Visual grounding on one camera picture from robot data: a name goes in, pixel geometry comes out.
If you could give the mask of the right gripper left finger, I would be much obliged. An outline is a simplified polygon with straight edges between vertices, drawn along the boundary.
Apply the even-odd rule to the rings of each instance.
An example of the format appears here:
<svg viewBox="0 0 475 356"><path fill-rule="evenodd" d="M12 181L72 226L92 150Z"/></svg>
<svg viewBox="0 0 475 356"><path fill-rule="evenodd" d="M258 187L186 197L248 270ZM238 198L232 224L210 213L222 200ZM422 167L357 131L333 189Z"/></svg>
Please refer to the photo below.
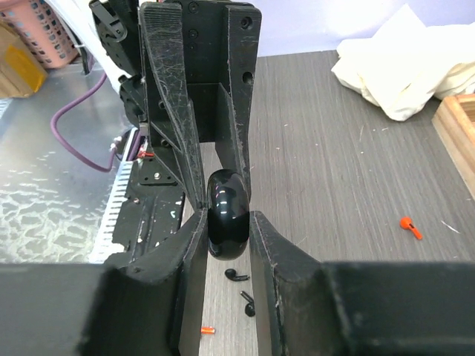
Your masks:
<svg viewBox="0 0 475 356"><path fill-rule="evenodd" d="M1 266L3 355L197 355L207 212L120 268Z"/></svg>

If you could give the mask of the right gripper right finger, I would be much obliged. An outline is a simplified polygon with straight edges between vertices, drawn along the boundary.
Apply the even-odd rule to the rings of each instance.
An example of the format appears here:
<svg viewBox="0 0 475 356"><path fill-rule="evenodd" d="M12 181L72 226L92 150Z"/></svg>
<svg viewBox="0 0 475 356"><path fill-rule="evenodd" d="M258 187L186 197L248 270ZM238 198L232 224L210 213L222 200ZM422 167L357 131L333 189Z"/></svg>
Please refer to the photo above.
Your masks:
<svg viewBox="0 0 475 356"><path fill-rule="evenodd" d="M260 355L472 355L474 265L321 263L250 215Z"/></svg>

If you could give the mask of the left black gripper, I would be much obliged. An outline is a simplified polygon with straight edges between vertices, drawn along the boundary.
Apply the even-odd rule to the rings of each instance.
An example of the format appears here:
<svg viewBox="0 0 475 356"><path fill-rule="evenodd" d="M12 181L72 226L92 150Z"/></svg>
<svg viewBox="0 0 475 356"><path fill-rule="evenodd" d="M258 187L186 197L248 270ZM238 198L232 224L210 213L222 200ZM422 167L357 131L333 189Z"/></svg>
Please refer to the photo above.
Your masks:
<svg viewBox="0 0 475 356"><path fill-rule="evenodd" d="M237 1L140 6L145 115L158 162L194 208L206 200L200 145L211 142L249 196L249 121L262 15Z"/></svg>

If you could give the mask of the black earbud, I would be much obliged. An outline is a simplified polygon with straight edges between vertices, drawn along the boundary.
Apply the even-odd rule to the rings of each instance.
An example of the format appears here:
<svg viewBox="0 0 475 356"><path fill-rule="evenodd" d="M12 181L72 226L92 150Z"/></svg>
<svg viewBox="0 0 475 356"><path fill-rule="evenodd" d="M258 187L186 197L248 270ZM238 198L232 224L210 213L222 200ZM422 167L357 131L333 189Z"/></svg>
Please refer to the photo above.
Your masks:
<svg viewBox="0 0 475 356"><path fill-rule="evenodd" d="M245 291L240 292L241 297L246 301L245 305L245 314L248 317L254 317L255 316L255 301L254 299Z"/></svg>
<svg viewBox="0 0 475 356"><path fill-rule="evenodd" d="M239 275L237 271L233 268L228 268L224 272L225 277L233 282L243 282L250 279L248 274Z"/></svg>

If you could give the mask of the black earbud case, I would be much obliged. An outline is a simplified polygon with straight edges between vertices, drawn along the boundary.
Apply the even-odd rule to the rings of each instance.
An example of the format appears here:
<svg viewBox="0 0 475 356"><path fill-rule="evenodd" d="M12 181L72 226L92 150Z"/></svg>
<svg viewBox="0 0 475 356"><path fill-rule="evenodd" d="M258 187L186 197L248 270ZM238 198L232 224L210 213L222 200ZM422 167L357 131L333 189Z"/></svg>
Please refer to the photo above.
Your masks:
<svg viewBox="0 0 475 356"><path fill-rule="evenodd" d="M215 171L208 181L209 252L218 260L235 260L249 240L249 195L240 174Z"/></svg>

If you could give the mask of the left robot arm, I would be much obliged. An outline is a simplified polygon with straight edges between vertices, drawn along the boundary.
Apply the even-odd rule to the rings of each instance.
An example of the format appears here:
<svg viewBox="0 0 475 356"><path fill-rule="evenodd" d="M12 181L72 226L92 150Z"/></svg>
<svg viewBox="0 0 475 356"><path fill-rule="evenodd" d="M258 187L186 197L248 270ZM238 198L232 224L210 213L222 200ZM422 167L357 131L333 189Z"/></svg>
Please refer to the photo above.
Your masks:
<svg viewBox="0 0 475 356"><path fill-rule="evenodd" d="M195 208L200 146L250 188L249 120L262 14L237 1L91 1L99 46L121 71L129 121Z"/></svg>

